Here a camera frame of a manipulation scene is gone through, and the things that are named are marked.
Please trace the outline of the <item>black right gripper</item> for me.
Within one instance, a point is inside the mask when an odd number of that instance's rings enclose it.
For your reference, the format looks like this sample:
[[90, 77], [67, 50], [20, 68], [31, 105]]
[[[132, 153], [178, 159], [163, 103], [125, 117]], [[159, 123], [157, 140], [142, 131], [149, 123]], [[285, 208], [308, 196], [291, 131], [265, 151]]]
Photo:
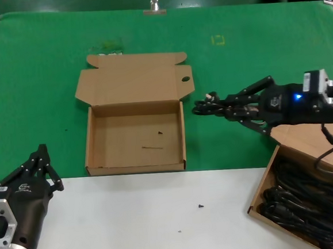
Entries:
[[264, 90], [258, 102], [259, 118], [262, 121], [236, 116], [229, 121], [238, 122], [265, 136], [270, 136], [271, 127], [278, 125], [333, 123], [333, 105], [327, 103], [320, 94], [303, 92], [302, 89], [299, 83], [275, 85], [272, 76], [267, 76], [225, 98], [226, 101], [238, 101]]

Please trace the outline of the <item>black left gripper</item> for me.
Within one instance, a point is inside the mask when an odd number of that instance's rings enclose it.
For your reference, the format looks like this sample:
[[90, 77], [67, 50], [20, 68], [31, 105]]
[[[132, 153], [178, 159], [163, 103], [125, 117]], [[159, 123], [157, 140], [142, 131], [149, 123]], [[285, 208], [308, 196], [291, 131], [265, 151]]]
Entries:
[[[53, 184], [50, 186], [46, 175]], [[54, 191], [63, 191], [63, 181], [50, 164], [46, 144], [40, 144], [29, 159], [0, 181], [7, 186], [8, 203], [17, 222], [13, 244], [37, 249], [49, 201]]]

